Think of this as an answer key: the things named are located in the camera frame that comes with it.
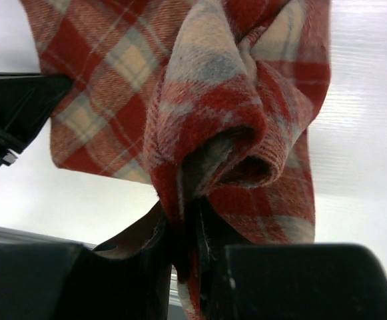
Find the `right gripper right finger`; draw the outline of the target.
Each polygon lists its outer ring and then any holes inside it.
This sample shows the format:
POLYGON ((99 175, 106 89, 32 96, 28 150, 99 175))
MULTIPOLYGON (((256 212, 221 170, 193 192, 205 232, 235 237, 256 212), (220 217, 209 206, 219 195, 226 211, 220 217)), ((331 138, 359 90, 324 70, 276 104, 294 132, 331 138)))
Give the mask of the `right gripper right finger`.
POLYGON ((255 245, 206 199, 193 202, 207 319, 387 319, 387 278, 353 244, 255 245))

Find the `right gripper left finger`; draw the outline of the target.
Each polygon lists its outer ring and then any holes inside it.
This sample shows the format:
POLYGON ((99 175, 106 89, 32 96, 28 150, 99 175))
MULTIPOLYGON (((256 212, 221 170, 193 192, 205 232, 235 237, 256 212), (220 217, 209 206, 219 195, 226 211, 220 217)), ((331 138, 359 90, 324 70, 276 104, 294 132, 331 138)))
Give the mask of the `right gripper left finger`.
POLYGON ((168 223, 127 258, 75 243, 0 243, 0 319, 166 319, 168 223))

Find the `red cream plaid skirt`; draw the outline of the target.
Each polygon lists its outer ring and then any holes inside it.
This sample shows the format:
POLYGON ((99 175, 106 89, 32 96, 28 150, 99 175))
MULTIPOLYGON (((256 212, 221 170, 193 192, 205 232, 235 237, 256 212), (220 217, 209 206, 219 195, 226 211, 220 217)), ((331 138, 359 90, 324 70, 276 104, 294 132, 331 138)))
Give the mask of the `red cream plaid skirt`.
POLYGON ((307 129, 330 84, 329 1, 23 1, 62 169, 154 186, 187 246, 206 195, 255 244, 311 243, 307 129))

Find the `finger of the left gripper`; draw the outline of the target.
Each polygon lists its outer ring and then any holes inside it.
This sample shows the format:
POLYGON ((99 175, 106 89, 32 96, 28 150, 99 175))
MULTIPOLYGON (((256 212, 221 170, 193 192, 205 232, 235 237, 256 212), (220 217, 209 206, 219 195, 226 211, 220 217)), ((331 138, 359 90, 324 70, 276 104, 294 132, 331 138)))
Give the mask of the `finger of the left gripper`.
POLYGON ((73 83, 65 75, 0 73, 0 166, 17 160, 73 83))

